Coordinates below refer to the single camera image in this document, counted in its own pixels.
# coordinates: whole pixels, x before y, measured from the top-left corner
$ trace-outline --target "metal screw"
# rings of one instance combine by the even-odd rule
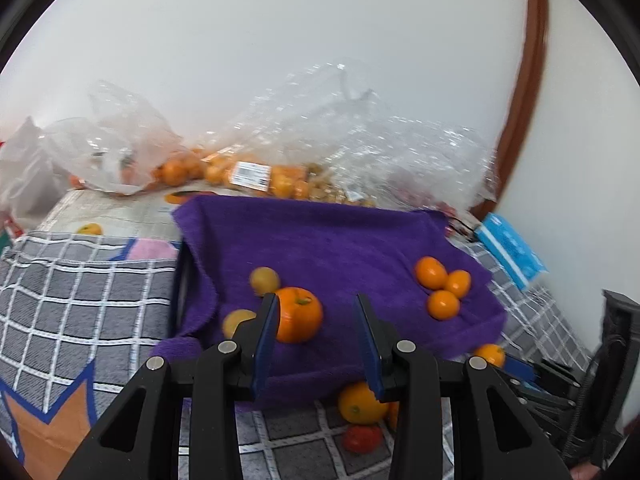
[[[484,370],[486,368],[486,361],[480,356],[474,355],[471,359],[469,359],[469,365],[474,370]]]
[[[404,354],[410,354],[411,352],[415,352],[415,343],[408,339],[402,339],[402,341],[398,341],[396,348]]]
[[[231,352],[236,348],[238,348],[238,345],[235,341],[223,341],[218,345],[218,352],[222,354],[231,354]]]
[[[158,370],[158,368],[162,368],[164,366],[164,359],[159,356],[153,356],[146,360],[146,367],[149,370]]]

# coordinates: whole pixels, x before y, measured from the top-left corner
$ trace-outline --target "purple cloth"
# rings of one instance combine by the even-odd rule
[[[174,212],[198,275],[177,338],[157,353],[170,360],[194,356],[192,338],[208,347],[222,340],[219,326],[238,308],[257,310],[260,299],[249,286],[255,267],[271,267],[282,286],[300,286],[324,307],[319,333],[299,345],[276,343],[267,386],[258,408],[305,404],[363,377],[354,332],[354,297],[368,295],[378,315],[402,338],[449,358],[495,342],[506,313],[486,285],[491,274],[444,237],[444,216],[357,206],[198,196]],[[472,277],[460,314],[447,321],[429,316],[430,291],[414,277],[414,265],[434,256],[448,271]]]

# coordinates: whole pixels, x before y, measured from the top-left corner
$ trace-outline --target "plastic bag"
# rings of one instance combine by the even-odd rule
[[[71,118],[44,129],[55,164],[87,187],[130,195],[155,181],[154,170],[179,151],[181,139],[144,98],[98,82],[90,93],[95,123]]]
[[[43,131],[31,118],[0,148],[0,220],[37,227],[66,193],[68,173],[42,148]]]
[[[493,145],[468,128],[393,114],[366,84],[362,64],[290,75],[201,145],[238,159],[305,166],[310,195],[385,208],[466,210],[492,195]],[[318,184],[317,193],[313,187]]]

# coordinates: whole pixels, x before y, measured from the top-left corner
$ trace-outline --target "red object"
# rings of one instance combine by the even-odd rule
[[[352,453],[371,453],[382,444],[379,426],[349,426],[342,438],[342,446]]]

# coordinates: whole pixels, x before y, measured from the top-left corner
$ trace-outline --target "gray plaid fabric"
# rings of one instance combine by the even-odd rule
[[[34,233],[0,258],[0,377],[46,412],[95,359],[101,415],[168,335],[173,260],[99,261],[126,238]],[[15,438],[0,403],[0,431]]]
[[[13,256],[11,254],[4,255],[4,258],[0,261],[0,283],[4,283],[0,288],[0,322],[5,326],[6,332],[12,336],[15,332],[9,329],[14,328],[14,324],[22,327],[18,329],[18,332],[21,333],[17,335],[23,343],[18,344],[16,348],[22,348],[22,354],[24,355],[30,354],[26,347],[25,336],[28,337],[31,333],[31,344],[33,344],[34,340],[38,341],[38,336],[45,335],[38,332],[38,330],[43,330],[38,328],[38,320],[44,312],[42,306],[37,316],[35,314],[32,315],[31,312],[32,310],[35,312],[37,305],[32,308],[21,306],[17,308],[16,305],[18,303],[14,298],[13,303],[11,303],[13,306],[11,311],[8,309],[6,311],[2,310],[2,305],[4,304],[2,295],[6,294],[6,290],[16,290],[16,294],[18,294],[28,285],[30,278],[27,277],[27,281],[24,281],[24,271],[27,268],[43,269],[39,271],[41,274],[46,270],[52,269],[51,272],[60,271],[72,274],[74,278],[92,272],[98,272],[98,275],[104,277],[106,273],[107,276],[113,275],[114,281],[121,274],[126,276],[133,273],[137,280],[135,286],[131,285],[130,288],[128,285],[124,288],[115,287],[117,294],[124,293],[124,290],[130,290],[130,296],[126,300],[121,297],[111,298],[111,293],[114,291],[113,282],[111,282],[111,286],[105,284],[103,285],[104,288],[100,289],[103,294],[99,301],[80,300],[78,290],[84,290],[81,288],[84,278],[78,278],[78,284],[71,286],[69,289],[72,291],[73,299],[71,302],[66,299],[67,297],[62,299],[55,297],[53,302],[58,307],[69,305],[66,323],[54,321],[50,325],[50,337],[48,339],[47,337],[44,338],[47,339],[49,345],[50,341],[53,340],[53,336],[55,339],[59,339],[60,343],[56,344],[60,348],[69,343],[71,345],[70,348],[80,348],[83,351],[88,349],[89,353],[81,360],[82,366],[86,364],[92,352],[98,355],[99,350],[104,348],[105,345],[109,345],[107,347],[109,350],[113,348],[123,349],[117,357],[111,358],[109,355],[107,360],[103,361],[104,365],[110,364],[111,375],[102,378],[101,382],[98,382],[97,379],[97,383],[94,386],[98,414],[100,414],[108,403],[113,400],[113,397],[121,389],[127,378],[142,364],[146,355],[148,355],[150,345],[153,345],[158,337],[162,337],[159,335],[161,332],[159,326],[156,327],[158,331],[154,334],[147,334],[144,329],[141,331],[141,323],[138,322],[138,319],[140,308],[145,309],[147,314],[143,314],[143,317],[146,319],[152,309],[167,306],[173,264],[171,262],[97,262],[96,260],[100,258],[110,257],[108,254],[118,254],[117,251],[123,248],[126,240],[119,239],[120,245],[117,246],[117,238],[112,239],[110,244],[104,238],[96,243],[93,237],[79,237],[76,235],[73,240],[70,240],[68,236],[50,235],[50,238],[27,240],[22,246],[14,248]],[[53,248],[52,246],[57,245],[58,242],[62,243],[62,246],[59,249]],[[88,256],[85,248],[75,247],[85,246],[86,244],[91,247],[88,251]],[[493,273],[489,288],[498,297],[498,300],[508,313],[508,320],[499,342],[508,353],[523,359],[537,359],[540,356],[544,356],[545,358],[576,366],[581,370],[585,369],[589,358],[588,354],[569,329],[548,290],[540,287],[532,292],[523,294],[517,289],[500,264],[488,253],[484,245],[460,240],[455,240],[454,244],[473,256]],[[17,254],[18,249],[22,251],[20,255]],[[65,255],[68,257],[69,251],[72,253],[75,251],[75,257],[78,257],[78,253],[82,253],[88,262],[93,263],[63,262],[62,258]],[[15,263],[23,259],[29,263],[35,263],[35,265],[24,267]],[[68,278],[62,274],[58,274],[58,276],[59,278],[49,280],[49,285],[44,288],[47,299],[51,295],[49,287],[51,287],[52,283],[54,284],[54,290],[65,288],[56,283],[59,279],[65,279],[67,280],[67,285],[70,284]],[[166,278],[163,280],[162,292],[155,292],[155,280],[158,276]],[[44,283],[47,283],[47,280],[46,278],[41,278],[41,280],[43,280],[42,286],[44,287]],[[66,335],[66,326],[76,327],[75,323],[69,323],[69,320],[72,319],[71,312],[75,305],[80,307],[92,306],[94,310],[98,311],[98,314],[92,317],[91,323],[84,324],[92,327],[92,332],[85,332],[82,335]],[[121,324],[116,323],[116,326],[113,327],[114,332],[108,331],[111,335],[105,336],[105,328],[108,326],[106,315],[108,309],[117,308],[119,309],[117,310],[118,313],[128,312],[128,310],[123,309],[126,306],[130,307],[130,317],[127,317],[127,320]],[[97,320],[100,316],[102,316],[103,321],[102,329],[98,333],[96,331],[100,323]],[[112,336],[123,337],[122,345],[120,345],[119,341],[114,346],[113,340],[111,340]],[[26,362],[21,362],[22,356],[18,359],[18,354],[20,354],[19,351],[14,354],[14,357],[5,356],[3,348],[0,347],[0,376],[5,378],[8,374],[9,376],[11,374],[17,375],[17,370],[22,366],[21,373],[25,374],[25,377],[28,377],[29,380],[23,383],[21,380],[17,380],[15,384],[18,391],[20,392],[20,388],[23,387],[24,394],[31,395],[34,404],[37,406],[44,408],[50,405],[55,396],[54,388],[69,384],[70,380],[64,374],[57,373],[58,366],[54,365],[53,361],[48,366],[40,367],[45,370],[45,372],[40,372],[37,366],[33,368]],[[65,361],[62,350],[59,351],[57,361]],[[68,366],[73,366],[73,362],[75,361],[71,360]],[[98,362],[97,370],[104,365]],[[33,377],[33,380],[42,379],[43,381],[39,383],[40,386],[30,386],[31,377]],[[47,388],[50,388],[51,391],[49,400],[46,402]],[[10,428],[7,431],[6,423],[3,422],[5,419],[6,413],[0,412],[0,428],[2,428],[2,432],[11,442],[12,436],[7,434],[8,431],[10,432]],[[454,457],[448,399],[442,399],[442,420],[443,478],[449,480],[454,475]],[[247,480],[305,478],[318,480],[336,478],[383,480],[388,476],[394,443],[386,425],[381,423],[385,441],[378,450],[367,455],[352,454],[342,446],[342,434],[348,425],[338,413],[334,402],[316,402],[306,409],[238,413],[236,422],[238,425],[242,472]],[[179,477],[185,480],[188,478],[188,455],[189,414],[188,409],[185,408],[182,416],[178,457]]]

